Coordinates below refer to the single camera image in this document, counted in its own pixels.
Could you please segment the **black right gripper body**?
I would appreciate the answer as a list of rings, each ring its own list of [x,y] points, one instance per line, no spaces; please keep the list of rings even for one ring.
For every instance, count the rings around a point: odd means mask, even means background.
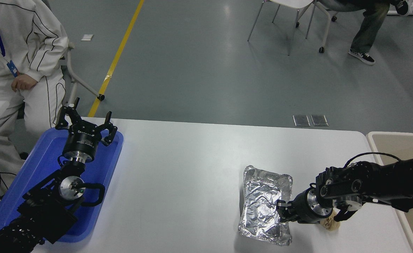
[[[289,207],[290,213],[292,213],[292,222],[298,222],[301,224],[314,224],[315,216],[312,209],[309,206],[308,194],[311,189],[306,189],[302,193],[298,194],[293,201],[290,201]]]

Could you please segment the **person's left hand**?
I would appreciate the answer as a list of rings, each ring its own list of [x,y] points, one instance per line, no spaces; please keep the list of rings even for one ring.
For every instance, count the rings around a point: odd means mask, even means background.
[[[14,92],[29,91],[36,86],[38,82],[27,74],[20,74],[13,79],[11,83],[11,89]]]

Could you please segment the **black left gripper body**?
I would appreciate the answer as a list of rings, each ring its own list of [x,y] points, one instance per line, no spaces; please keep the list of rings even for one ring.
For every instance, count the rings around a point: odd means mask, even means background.
[[[81,152],[87,155],[95,155],[101,139],[100,131],[96,128],[97,125],[90,122],[78,122],[71,125],[63,154]]]

